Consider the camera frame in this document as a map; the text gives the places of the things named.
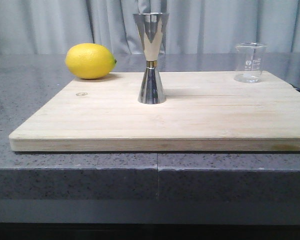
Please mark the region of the steel double jigger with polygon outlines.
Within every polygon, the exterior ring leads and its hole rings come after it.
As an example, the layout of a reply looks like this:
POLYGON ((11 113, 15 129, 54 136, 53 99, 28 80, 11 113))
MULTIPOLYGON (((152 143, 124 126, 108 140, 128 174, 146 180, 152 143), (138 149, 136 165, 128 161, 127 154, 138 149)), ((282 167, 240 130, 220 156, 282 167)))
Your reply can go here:
POLYGON ((138 101, 148 105, 161 104, 166 101, 166 97, 157 65, 169 14, 167 12, 135 13, 133 19, 146 61, 138 101))

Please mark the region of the glass measuring beaker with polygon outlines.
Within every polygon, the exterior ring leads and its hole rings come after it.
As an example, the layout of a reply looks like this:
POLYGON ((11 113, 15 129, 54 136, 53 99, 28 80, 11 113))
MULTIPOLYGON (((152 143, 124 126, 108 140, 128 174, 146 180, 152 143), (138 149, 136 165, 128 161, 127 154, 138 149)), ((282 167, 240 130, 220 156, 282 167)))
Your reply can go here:
POLYGON ((243 42, 235 46, 236 74, 234 79, 241 83, 258 83, 263 72, 267 45, 260 42, 243 42))

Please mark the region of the wooden cutting board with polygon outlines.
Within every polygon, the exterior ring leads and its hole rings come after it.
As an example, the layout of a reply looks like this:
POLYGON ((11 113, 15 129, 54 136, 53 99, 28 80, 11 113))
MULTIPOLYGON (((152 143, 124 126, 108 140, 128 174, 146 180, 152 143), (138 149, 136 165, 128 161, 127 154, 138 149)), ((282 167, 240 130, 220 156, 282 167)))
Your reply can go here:
POLYGON ((163 72, 166 101, 138 102, 142 73, 74 79, 9 135, 18 152, 300 151, 300 92, 265 71, 163 72))

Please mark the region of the yellow lemon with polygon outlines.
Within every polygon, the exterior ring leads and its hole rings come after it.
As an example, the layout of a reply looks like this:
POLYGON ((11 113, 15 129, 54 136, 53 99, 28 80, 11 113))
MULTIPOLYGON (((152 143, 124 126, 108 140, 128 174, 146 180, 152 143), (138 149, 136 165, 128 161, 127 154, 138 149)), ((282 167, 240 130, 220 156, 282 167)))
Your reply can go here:
POLYGON ((65 57, 68 70, 81 79, 98 79, 109 74, 117 60, 103 45, 80 43, 71 47, 65 57))

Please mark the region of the grey curtain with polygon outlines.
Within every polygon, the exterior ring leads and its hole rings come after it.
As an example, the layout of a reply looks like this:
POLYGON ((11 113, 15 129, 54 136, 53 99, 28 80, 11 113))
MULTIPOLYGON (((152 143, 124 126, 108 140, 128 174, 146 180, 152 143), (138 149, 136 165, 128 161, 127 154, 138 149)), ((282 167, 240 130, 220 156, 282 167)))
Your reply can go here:
POLYGON ((231 53, 245 42, 300 53, 300 0, 0 0, 0 55, 64 54, 80 43, 141 54, 135 18, 147 38, 167 18, 165 54, 231 53))

